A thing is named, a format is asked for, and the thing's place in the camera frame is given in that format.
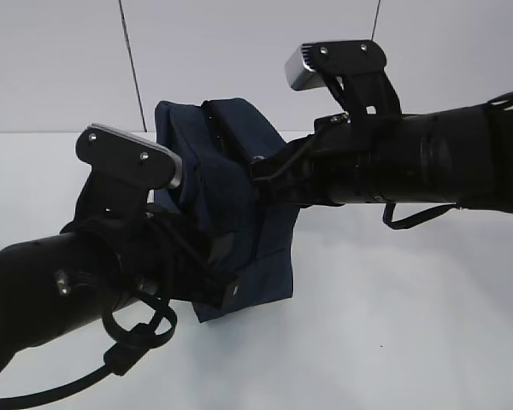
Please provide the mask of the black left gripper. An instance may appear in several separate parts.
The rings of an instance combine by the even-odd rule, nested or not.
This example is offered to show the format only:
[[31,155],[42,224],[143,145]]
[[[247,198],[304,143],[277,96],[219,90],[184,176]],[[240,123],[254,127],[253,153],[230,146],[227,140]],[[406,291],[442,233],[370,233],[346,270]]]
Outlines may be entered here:
[[218,310],[236,301],[239,275],[221,268],[231,250],[230,237],[213,237],[193,220],[165,208],[147,208],[139,223],[131,245],[156,263],[150,275],[156,292]]

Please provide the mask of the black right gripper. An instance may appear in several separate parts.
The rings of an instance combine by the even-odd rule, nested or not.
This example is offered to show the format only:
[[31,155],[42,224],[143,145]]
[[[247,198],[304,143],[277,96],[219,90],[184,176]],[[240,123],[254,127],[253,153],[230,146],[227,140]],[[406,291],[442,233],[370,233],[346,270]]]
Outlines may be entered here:
[[269,204],[340,207],[328,193],[333,159],[348,153],[351,122],[347,114],[314,121],[314,131],[292,140],[277,153],[257,156],[249,165],[260,199]]

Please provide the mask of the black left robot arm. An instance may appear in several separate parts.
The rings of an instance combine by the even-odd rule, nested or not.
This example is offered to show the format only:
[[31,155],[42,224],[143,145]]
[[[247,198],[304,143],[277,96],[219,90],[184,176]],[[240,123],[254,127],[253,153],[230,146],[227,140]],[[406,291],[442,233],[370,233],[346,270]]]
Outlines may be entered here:
[[131,333],[115,312],[135,302],[159,313],[170,300],[223,308],[239,279],[215,272],[212,243],[178,215],[129,224],[95,219],[0,250],[0,372],[22,350],[102,321],[117,342],[155,348],[163,336]]

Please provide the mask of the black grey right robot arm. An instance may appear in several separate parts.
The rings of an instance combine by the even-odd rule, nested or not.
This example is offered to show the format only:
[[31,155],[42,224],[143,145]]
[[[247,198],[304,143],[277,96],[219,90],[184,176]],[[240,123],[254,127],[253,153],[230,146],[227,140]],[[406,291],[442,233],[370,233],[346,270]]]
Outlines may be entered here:
[[513,214],[513,91],[431,114],[377,115],[357,130],[346,115],[254,162],[271,202],[439,203]]

